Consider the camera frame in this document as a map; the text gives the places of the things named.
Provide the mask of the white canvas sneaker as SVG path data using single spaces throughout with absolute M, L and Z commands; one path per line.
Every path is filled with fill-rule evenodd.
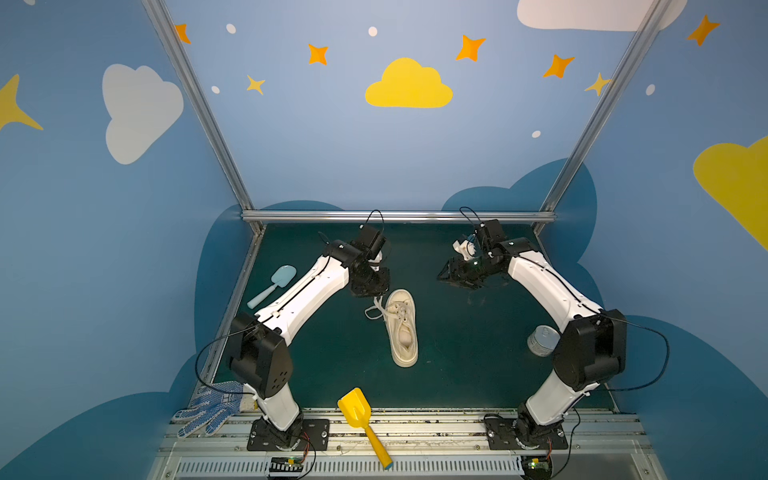
M 384 306 L 385 324 L 395 364 L 412 367 L 418 360 L 415 301 L 405 289 L 393 291 Z

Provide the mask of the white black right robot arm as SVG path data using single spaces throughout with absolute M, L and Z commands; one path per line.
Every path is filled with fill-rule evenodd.
M 483 251 L 465 237 L 452 248 L 457 254 L 438 274 L 440 281 L 477 289 L 486 278 L 504 273 L 538 301 L 559 330 L 552 372 L 520 405 L 513 425 L 518 444 L 537 448 L 561 430 L 569 408 L 625 370 L 624 316 L 578 292 L 526 238 L 503 239 Z

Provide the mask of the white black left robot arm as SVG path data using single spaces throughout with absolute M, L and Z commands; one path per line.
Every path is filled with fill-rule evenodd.
M 345 288 L 357 297 L 379 297 L 389 288 L 389 269 L 380 263 L 386 239 L 335 240 L 287 292 L 255 314 L 232 322 L 222 363 L 255 396 L 267 442 L 291 450 L 302 440 L 303 414 L 289 380 L 289 346 L 302 326 L 335 293 Z

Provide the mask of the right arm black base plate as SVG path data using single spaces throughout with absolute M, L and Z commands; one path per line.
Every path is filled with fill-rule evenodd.
M 562 423 L 541 426 L 532 420 L 486 414 L 482 420 L 491 450 L 567 450 Z

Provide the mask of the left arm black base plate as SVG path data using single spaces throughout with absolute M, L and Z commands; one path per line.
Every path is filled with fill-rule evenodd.
M 330 422 L 299 416 L 286 431 L 278 430 L 265 419 L 252 423 L 246 448 L 248 451 L 326 451 Z

